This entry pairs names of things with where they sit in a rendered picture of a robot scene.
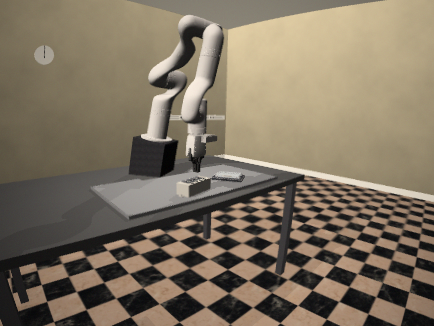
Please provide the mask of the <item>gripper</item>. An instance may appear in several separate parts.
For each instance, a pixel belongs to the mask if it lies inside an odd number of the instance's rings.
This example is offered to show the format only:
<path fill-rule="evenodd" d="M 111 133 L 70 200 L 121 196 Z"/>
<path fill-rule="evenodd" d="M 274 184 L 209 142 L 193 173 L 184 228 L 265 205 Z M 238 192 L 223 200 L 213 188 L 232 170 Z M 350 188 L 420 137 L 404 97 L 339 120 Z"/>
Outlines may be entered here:
<path fill-rule="evenodd" d="M 189 157 L 189 161 L 193 163 L 193 172 L 200 172 L 200 163 L 205 155 L 206 143 L 201 142 L 201 136 L 189 134 L 186 144 L 186 157 Z"/>

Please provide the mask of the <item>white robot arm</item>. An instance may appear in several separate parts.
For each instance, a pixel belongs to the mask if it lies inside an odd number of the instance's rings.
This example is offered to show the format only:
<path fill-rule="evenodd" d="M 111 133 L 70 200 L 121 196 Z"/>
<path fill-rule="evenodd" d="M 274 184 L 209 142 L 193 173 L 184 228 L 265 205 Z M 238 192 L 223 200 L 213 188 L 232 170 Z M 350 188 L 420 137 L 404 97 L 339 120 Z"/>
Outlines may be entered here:
<path fill-rule="evenodd" d="M 186 123 L 194 123 L 188 124 L 188 133 L 201 136 L 201 142 L 217 141 L 217 135 L 206 134 L 207 100 L 203 99 L 205 93 L 214 85 L 224 42 L 223 29 L 220 25 L 216 24 L 216 26 L 215 24 L 193 15 L 186 15 L 179 21 L 180 42 L 178 46 L 172 55 L 157 64 L 148 76 L 152 86 L 165 88 L 168 91 L 154 97 L 148 136 L 142 134 L 143 139 L 155 142 L 172 142 L 172 140 L 166 141 L 172 104 L 175 97 L 187 85 L 186 75 L 177 69 L 185 66 L 194 55 L 195 45 L 192 38 L 198 37 L 203 39 L 202 49 L 196 77 L 186 90 L 183 99 L 181 117 Z M 167 73 L 169 74 L 167 75 Z"/>

